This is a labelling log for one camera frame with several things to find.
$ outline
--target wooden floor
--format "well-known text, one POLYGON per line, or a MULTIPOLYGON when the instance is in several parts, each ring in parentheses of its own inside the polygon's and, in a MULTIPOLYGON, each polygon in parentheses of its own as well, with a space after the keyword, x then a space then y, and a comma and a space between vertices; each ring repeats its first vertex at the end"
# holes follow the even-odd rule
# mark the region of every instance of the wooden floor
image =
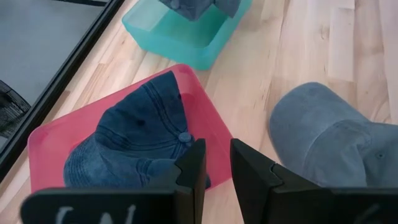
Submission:
MULTIPOLYGON (((398 123, 397 0, 253 0, 213 68, 197 75, 234 137, 272 159, 267 118, 282 95, 328 85, 370 120, 398 123)), ((141 50, 121 24, 126 0, 46 121, 175 62, 141 50)), ((0 185, 0 223, 30 193, 26 152, 0 185)), ((206 193, 203 223, 242 223, 232 181, 206 193)))

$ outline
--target gray fabric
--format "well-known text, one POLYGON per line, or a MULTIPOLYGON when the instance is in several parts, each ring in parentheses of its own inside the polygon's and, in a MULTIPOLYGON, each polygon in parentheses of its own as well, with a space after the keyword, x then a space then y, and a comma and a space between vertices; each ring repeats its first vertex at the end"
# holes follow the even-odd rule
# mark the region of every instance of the gray fabric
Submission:
POLYGON ((269 120, 286 168, 324 187, 398 187, 398 126, 373 123, 319 83, 287 93, 269 120))
POLYGON ((170 9, 190 21, 196 21, 200 16, 214 4, 227 16, 234 17, 239 9, 241 0, 160 0, 170 9))

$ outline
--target pink plastic tray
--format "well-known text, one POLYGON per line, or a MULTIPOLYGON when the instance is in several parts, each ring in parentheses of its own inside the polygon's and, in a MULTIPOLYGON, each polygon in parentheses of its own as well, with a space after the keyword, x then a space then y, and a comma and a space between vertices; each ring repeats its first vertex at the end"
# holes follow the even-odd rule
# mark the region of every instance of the pink plastic tray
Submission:
POLYGON ((232 135, 192 69, 187 65, 175 65, 34 130, 28 140, 32 192, 63 187, 63 165, 69 153, 94 132, 104 111, 143 83, 169 70, 177 79, 189 131, 196 139, 206 139, 206 168, 211 187, 228 180, 231 177, 229 141, 232 135))

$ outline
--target turquoise container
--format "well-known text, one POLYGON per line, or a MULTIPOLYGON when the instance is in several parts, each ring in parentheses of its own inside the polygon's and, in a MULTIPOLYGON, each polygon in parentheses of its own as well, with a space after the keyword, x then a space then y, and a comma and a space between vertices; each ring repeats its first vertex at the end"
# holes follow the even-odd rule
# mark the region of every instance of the turquoise container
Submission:
POLYGON ((214 5, 191 22, 158 0, 140 0, 122 22, 144 50, 197 70, 209 69, 231 37, 252 0, 241 0, 233 18, 214 5))

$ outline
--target baseball cap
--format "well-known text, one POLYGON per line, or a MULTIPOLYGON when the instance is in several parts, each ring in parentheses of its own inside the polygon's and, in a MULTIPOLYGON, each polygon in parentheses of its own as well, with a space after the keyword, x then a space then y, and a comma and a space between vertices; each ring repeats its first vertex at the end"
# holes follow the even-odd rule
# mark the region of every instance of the baseball cap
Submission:
POLYGON ((167 72, 104 112, 95 132, 70 153, 65 185, 139 189, 167 171, 194 141, 177 81, 167 72))
POLYGON ((324 85, 287 93, 269 134, 286 168, 320 186, 398 186, 398 126, 371 122, 324 85))
POLYGON ((234 17, 241 0, 160 0, 170 9, 190 21, 195 21, 214 4, 229 17, 234 17))

